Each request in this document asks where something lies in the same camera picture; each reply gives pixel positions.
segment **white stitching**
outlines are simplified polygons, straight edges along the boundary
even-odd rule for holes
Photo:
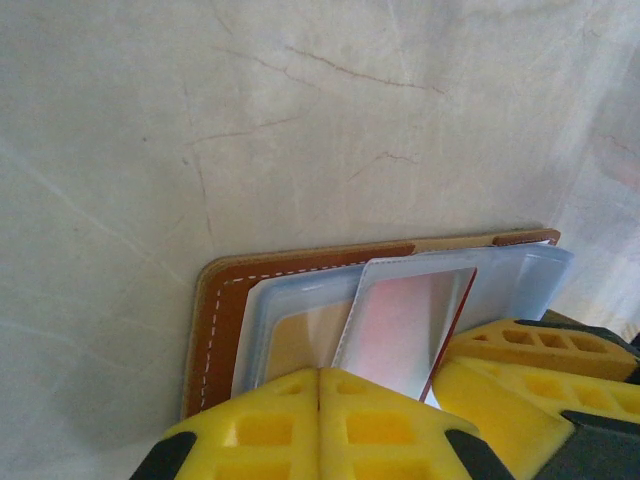
[[[367,263],[366,260],[363,260],[362,262],[357,262],[357,263],[350,263],[349,265],[362,265],[363,263]],[[329,268],[338,268],[338,265],[332,265],[330,267],[320,267],[320,270],[327,270]],[[303,270],[298,270],[297,273],[303,273],[303,272],[315,272],[317,271],[318,268],[308,268],[308,269],[303,269]],[[274,273],[273,276],[279,277],[280,275],[292,275],[296,272],[294,271],[290,271],[290,272],[277,272]],[[269,278],[272,275],[268,275],[268,274],[263,274],[260,275],[260,278]],[[257,278],[256,275],[250,275],[248,277],[246,277],[249,280],[253,280],[255,278]],[[225,281],[222,285],[226,286],[229,285],[231,283],[236,283],[236,282],[242,282],[243,280],[245,280],[245,277],[242,278],[234,278],[233,280],[227,280]],[[204,410],[204,402],[205,402],[205,387],[207,386],[207,373],[209,373],[209,368],[211,366],[211,348],[213,346],[213,337],[216,334],[216,321],[218,320],[218,310],[220,309],[220,296],[222,295],[222,288],[219,288],[218,291],[216,292],[216,308],[213,312],[213,322],[211,325],[211,338],[209,339],[209,344],[207,345],[207,361],[205,363],[204,366],[204,375],[202,376],[202,387],[200,388],[200,411]]]

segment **brown leather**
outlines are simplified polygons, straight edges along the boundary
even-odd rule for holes
[[[555,244],[559,237],[557,230],[541,229],[399,240],[214,260],[202,270],[196,286],[182,417],[195,415],[229,399],[247,295],[260,280],[430,250],[544,240]]]

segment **wallet stitching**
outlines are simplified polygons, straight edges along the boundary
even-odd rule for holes
[[[289,272],[275,272],[273,274],[263,274],[263,275],[249,275],[247,277],[234,278],[233,280],[226,280],[222,286],[216,292],[216,308],[213,311],[213,323],[211,325],[211,337],[209,338],[209,343],[207,344],[207,361],[204,366],[204,374],[202,375],[202,386],[200,387],[200,411],[204,409],[204,404],[206,400],[206,387],[207,387],[207,374],[209,373],[209,368],[211,366],[211,349],[213,347],[213,337],[216,334],[216,321],[218,320],[218,310],[220,309],[220,297],[222,295],[222,289],[230,285],[232,283],[242,282],[244,280],[255,280],[257,278],[265,279],[270,277],[279,277],[282,275],[293,275],[294,273],[304,273],[304,272],[315,272],[317,270],[328,270],[332,268],[339,267],[350,267],[353,265],[362,265],[363,263],[367,263],[367,260],[363,260],[362,262],[351,262],[343,265],[331,265],[324,266],[319,268],[303,268],[297,271],[289,271]]]

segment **white marble wall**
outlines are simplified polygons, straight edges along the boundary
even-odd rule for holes
[[[0,0],[0,25],[0,478],[131,473],[221,255],[548,225],[578,256],[556,307],[638,329],[635,0]]]

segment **yellow clamp pad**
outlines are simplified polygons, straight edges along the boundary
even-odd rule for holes
[[[620,345],[587,332],[500,320],[453,337],[447,356],[517,363],[589,377],[624,381],[637,367]]]
[[[449,356],[433,388],[518,479],[533,478],[573,432],[564,410],[640,423],[638,386],[535,367]]]
[[[176,480],[470,479],[445,436],[469,422],[337,369],[302,370],[193,416]]]

